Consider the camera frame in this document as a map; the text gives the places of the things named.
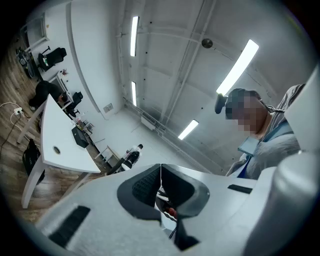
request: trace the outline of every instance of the wall outlet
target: wall outlet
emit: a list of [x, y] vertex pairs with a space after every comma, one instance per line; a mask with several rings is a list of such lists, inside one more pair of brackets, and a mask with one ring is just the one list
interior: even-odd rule
[[21, 107], [15, 108], [14, 114], [17, 116], [17, 115], [19, 115], [19, 113], [22, 113], [22, 108]]

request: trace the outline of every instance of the fluorescent light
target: fluorescent light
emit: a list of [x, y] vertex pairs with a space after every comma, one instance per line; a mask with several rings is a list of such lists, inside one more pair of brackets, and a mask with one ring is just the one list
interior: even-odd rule
[[132, 28], [131, 28], [131, 43], [130, 43], [130, 55], [132, 57], [136, 56], [136, 41], [138, 32], [139, 17], [135, 16], [132, 18]]
[[184, 129], [184, 131], [178, 137], [180, 140], [183, 140], [189, 133], [192, 132], [194, 128], [197, 127], [199, 123], [196, 120], [192, 120], [191, 123]]
[[137, 92], [136, 92], [136, 83], [131, 82], [132, 85], [132, 101], [133, 105], [137, 106]]
[[245, 71], [258, 49], [259, 45], [250, 39], [231, 71], [216, 90], [218, 94], [223, 94], [224, 96], [230, 90], [241, 74]]

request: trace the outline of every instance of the black office chair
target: black office chair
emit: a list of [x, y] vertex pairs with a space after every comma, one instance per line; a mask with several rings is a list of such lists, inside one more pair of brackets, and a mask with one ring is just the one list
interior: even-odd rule
[[44, 55], [44, 53], [48, 50], [51, 50], [50, 46], [48, 46], [48, 49], [46, 49], [43, 53], [39, 53], [38, 55], [38, 61], [39, 61], [38, 68], [41, 68], [42, 71], [47, 71], [51, 69], [53, 66], [55, 66], [57, 63], [63, 62], [64, 57], [67, 56], [67, 52], [65, 48], [59, 47], [54, 51], [48, 53], [47, 55]]
[[75, 111], [75, 108], [76, 106], [81, 102], [81, 99], [83, 98], [84, 96], [82, 95], [82, 93], [79, 91], [79, 92], [75, 92], [72, 96], [72, 99], [73, 99], [73, 102], [67, 106], [65, 108], [65, 111], [71, 115], [72, 117], [76, 117], [76, 113], [79, 113], [79, 111]]

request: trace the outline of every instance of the man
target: man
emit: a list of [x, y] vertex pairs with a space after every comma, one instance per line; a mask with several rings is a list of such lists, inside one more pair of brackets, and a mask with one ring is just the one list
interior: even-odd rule
[[56, 102], [65, 103], [68, 100], [67, 94], [65, 92], [61, 93], [57, 85], [48, 81], [41, 81], [35, 88], [35, 96], [29, 100], [30, 109], [35, 111], [47, 100], [49, 94]]
[[[277, 166], [284, 158], [300, 150], [284, 112], [304, 86], [301, 84], [291, 87], [277, 108], [265, 105], [254, 90], [237, 88], [232, 90], [228, 97], [218, 96], [215, 112], [219, 114], [222, 107], [225, 107], [227, 119], [237, 120], [244, 131], [250, 132], [251, 137], [260, 141], [253, 157], [242, 155], [240, 160], [231, 166], [228, 175], [234, 173], [237, 177], [257, 180], [263, 169]], [[268, 140], [283, 127], [287, 127], [291, 132]]]
[[139, 146], [133, 146], [130, 150], [127, 150], [126, 154], [115, 164], [114, 167], [112, 167], [108, 175], [115, 173], [122, 164], [125, 164], [131, 169], [141, 156], [140, 152], [143, 147], [144, 146], [142, 144], [139, 144]]

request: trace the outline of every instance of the gray shirt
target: gray shirt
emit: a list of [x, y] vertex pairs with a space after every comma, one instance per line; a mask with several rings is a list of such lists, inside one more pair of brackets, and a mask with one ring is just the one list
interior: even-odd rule
[[[280, 104], [276, 107], [279, 110], [286, 110], [300, 93], [304, 84], [295, 85], [289, 88], [285, 93]], [[286, 121], [284, 113], [274, 112], [270, 124], [265, 132], [263, 139], [278, 125]], [[277, 166], [284, 158], [297, 153], [300, 150], [298, 141], [294, 134], [285, 134], [276, 137], [268, 142], [260, 142], [254, 151], [254, 157], [251, 158], [245, 171], [245, 178], [257, 180], [263, 169]], [[237, 171], [247, 162], [243, 157], [240, 161], [235, 162], [229, 174]]]

